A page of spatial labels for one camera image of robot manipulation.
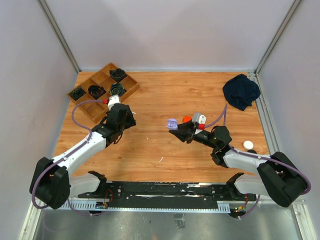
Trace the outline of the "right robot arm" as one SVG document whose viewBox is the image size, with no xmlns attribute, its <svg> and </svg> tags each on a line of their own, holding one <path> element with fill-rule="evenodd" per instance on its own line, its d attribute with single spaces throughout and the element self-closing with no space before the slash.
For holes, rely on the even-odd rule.
<svg viewBox="0 0 320 240">
<path fill-rule="evenodd" d="M 202 124 L 188 121 L 167 128 L 182 142 L 196 141 L 212 148 L 211 157 L 216 165 L 247 172 L 234 176 L 227 186 L 227 196 L 232 200 L 244 194 L 263 195 L 286 208 L 311 190 L 310 181 L 284 153 L 263 155 L 230 146 L 232 138 L 226 126 L 214 126 L 207 131 Z"/>
</svg>

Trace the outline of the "orange earbud charging case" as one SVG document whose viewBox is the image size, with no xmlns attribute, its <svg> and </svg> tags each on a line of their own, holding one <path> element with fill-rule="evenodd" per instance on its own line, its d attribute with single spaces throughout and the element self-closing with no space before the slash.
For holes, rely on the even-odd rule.
<svg viewBox="0 0 320 240">
<path fill-rule="evenodd" d="M 187 122 L 189 122 L 189 121 L 191 121 L 191 120 L 192 120 L 192 117 L 190 117 L 190 116 L 184 116 L 183 119 L 182 119 L 182 121 L 183 121 L 184 123 L 187 123 Z"/>
</svg>

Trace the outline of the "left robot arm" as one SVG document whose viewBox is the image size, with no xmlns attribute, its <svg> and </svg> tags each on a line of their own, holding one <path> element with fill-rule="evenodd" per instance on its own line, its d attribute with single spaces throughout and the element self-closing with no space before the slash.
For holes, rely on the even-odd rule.
<svg viewBox="0 0 320 240">
<path fill-rule="evenodd" d="M 88 135 L 66 152 L 49 159 L 42 157 L 36 164 L 29 192 L 37 209 L 60 208 L 71 197 L 89 194 L 103 198 L 107 193 L 107 178 L 96 171 L 73 177 L 73 173 L 96 153 L 117 144 L 124 130 L 136 125 L 126 104 L 115 103 L 101 122 Z"/>
</svg>

